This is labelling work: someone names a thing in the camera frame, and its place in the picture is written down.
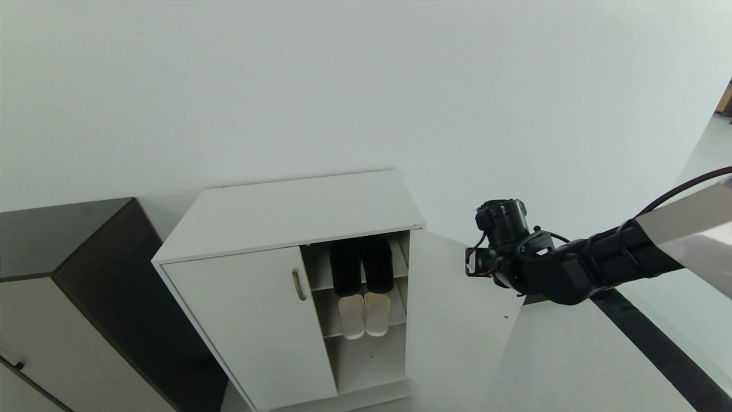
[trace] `white slipper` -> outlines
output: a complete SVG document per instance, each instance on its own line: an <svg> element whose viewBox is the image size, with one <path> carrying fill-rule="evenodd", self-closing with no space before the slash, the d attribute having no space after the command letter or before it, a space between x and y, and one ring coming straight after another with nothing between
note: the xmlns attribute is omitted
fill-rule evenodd
<svg viewBox="0 0 732 412"><path fill-rule="evenodd" d="M361 295L351 295L338 301L340 324L343 327L343 337L358 339L364 336L364 298Z"/></svg>
<svg viewBox="0 0 732 412"><path fill-rule="evenodd" d="M366 302L366 333L371 336L383 336L389 330L389 310L392 299L387 295L369 292Z"/></svg>

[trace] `black floor stripe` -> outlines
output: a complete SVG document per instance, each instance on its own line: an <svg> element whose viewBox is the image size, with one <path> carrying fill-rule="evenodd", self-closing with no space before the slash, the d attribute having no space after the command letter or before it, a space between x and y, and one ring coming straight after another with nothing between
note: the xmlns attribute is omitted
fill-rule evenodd
<svg viewBox="0 0 732 412"><path fill-rule="evenodd" d="M732 411L732 398L620 292L592 300L696 411Z"/></svg>

